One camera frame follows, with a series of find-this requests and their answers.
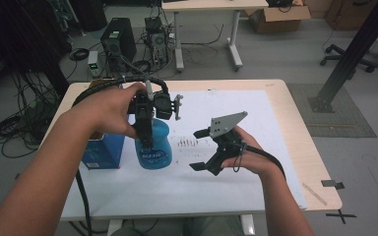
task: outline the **chair leg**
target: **chair leg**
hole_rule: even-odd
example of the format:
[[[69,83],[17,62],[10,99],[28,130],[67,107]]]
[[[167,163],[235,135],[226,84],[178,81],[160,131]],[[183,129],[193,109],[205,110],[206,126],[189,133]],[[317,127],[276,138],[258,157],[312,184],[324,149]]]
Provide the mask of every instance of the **chair leg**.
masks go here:
[[[339,53],[340,55],[325,56],[324,59],[320,62],[321,66],[324,66],[325,64],[327,64],[327,61],[341,60],[343,58],[343,55],[346,53],[345,50],[343,50],[342,48],[338,47],[336,44],[331,44],[329,47],[327,47],[325,49],[325,52],[326,53],[331,53],[333,50],[335,52]],[[374,69],[378,67],[378,65],[376,63],[367,61],[365,59],[361,59],[358,63],[361,64],[361,65],[366,66],[366,72],[367,73],[372,73],[374,71]]]

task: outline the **black pole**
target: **black pole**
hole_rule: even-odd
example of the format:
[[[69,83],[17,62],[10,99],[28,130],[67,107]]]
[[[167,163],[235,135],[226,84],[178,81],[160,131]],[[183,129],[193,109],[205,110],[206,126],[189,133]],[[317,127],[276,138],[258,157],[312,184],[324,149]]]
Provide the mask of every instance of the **black pole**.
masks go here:
[[[370,49],[378,37],[378,3],[367,17],[360,30],[355,35],[340,62],[330,78],[318,92],[316,97],[309,97],[309,103],[314,112],[334,112],[331,102],[352,75],[358,62]]]

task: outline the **metal bracket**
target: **metal bracket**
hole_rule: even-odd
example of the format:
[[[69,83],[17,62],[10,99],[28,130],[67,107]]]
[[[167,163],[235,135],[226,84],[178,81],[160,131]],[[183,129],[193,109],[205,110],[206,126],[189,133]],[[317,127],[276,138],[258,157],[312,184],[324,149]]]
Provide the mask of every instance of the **metal bracket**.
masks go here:
[[[213,118],[211,120],[210,137],[215,138],[228,133],[247,115],[247,111],[243,111],[232,115]]]

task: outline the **gray carpet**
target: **gray carpet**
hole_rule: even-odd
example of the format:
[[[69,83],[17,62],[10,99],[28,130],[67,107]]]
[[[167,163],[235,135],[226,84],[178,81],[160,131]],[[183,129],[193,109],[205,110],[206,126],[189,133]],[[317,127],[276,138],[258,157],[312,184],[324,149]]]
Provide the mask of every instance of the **gray carpet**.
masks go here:
[[[340,89],[331,103],[334,113],[316,113],[307,98],[315,97],[322,85],[288,84],[287,87],[312,137],[376,138],[345,88]]]

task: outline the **person's right hand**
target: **person's right hand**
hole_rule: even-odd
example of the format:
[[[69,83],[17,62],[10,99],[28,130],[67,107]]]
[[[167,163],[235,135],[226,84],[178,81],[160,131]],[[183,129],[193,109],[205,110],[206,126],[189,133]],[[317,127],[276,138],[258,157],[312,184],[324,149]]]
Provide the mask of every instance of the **person's right hand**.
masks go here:
[[[248,146],[262,149],[259,143],[257,143],[257,141],[246,131],[238,126],[234,127],[234,130],[241,136],[241,139],[244,140]],[[235,161],[235,159],[236,157],[225,160],[221,167],[237,167],[239,165],[239,159],[237,159],[237,161]],[[260,177],[264,177],[265,175],[275,171],[281,172],[279,168],[268,158],[248,150],[243,153],[240,166],[255,174],[258,174]]]

